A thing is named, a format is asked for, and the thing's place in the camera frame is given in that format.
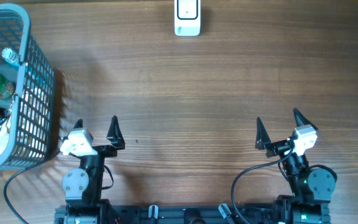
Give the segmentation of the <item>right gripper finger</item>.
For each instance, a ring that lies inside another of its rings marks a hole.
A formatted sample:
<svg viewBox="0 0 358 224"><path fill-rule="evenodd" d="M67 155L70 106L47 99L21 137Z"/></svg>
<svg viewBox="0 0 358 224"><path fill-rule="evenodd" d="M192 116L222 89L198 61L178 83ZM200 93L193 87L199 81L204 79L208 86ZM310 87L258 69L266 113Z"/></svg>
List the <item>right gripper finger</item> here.
<svg viewBox="0 0 358 224"><path fill-rule="evenodd" d="M297 127L311 125L315 130L318 130L318 128L311 121L309 121L306 117L303 116L303 114L299 111L298 108L293 109L293 114Z"/></svg>
<svg viewBox="0 0 358 224"><path fill-rule="evenodd" d="M260 117L257 118L256 124L255 148L258 150L267 149L271 145L271 140Z"/></svg>

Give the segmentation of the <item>blue mouthwash bottle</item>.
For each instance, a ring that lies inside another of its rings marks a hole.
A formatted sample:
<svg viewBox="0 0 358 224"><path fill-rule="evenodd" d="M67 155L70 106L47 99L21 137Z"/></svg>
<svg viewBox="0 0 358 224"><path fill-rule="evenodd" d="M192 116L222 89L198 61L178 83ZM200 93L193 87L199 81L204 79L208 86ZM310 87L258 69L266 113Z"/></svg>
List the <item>blue mouthwash bottle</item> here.
<svg viewBox="0 0 358 224"><path fill-rule="evenodd" d="M11 48L5 48L1 52L2 58L14 67L20 67L20 56Z"/></svg>

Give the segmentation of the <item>beige clear food pouch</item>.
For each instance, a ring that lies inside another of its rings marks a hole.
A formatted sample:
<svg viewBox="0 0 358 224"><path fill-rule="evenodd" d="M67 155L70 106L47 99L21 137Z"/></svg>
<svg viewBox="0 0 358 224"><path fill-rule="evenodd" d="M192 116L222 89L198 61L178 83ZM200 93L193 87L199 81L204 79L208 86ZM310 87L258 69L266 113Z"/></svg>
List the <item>beige clear food pouch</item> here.
<svg viewBox="0 0 358 224"><path fill-rule="evenodd" d="M0 130L0 155L4 152L9 142L9 135L11 131L11 113L12 113L12 105L9 106L9 109L7 111L7 119L2 124Z"/></svg>

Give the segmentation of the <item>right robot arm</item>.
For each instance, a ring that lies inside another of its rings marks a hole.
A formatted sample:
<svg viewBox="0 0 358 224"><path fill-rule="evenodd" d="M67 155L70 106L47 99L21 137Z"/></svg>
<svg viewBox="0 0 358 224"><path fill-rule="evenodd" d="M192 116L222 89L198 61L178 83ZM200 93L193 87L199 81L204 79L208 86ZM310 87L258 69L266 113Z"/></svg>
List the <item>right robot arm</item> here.
<svg viewBox="0 0 358 224"><path fill-rule="evenodd" d="M309 165L306 151L314 147L318 128L297 109L293 109L296 127L290 137L272 142L260 118L257 118L255 148L267 157L278 156L279 170L288 182L291 195L279 195L273 203L245 208L255 223L330 223L328 204L336 188L337 174L331 168Z"/></svg>

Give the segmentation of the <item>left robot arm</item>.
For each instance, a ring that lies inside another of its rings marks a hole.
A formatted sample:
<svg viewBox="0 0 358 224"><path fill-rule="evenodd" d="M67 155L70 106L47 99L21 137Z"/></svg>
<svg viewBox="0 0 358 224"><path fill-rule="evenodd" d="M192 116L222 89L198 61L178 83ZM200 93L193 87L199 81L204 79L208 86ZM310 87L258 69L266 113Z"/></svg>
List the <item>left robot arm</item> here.
<svg viewBox="0 0 358 224"><path fill-rule="evenodd" d="M116 157L125 148L117 116L111 118L106 139L109 144L93 146L93 136L83 127L79 119L72 131L63 138L60 152L79 158L80 165L69 170L63 177L62 189L66 205L55 211L55 223L121 223L122 219L108 199L101 198L103 190L112 185L103 185L103 175L112 175L105 159Z"/></svg>

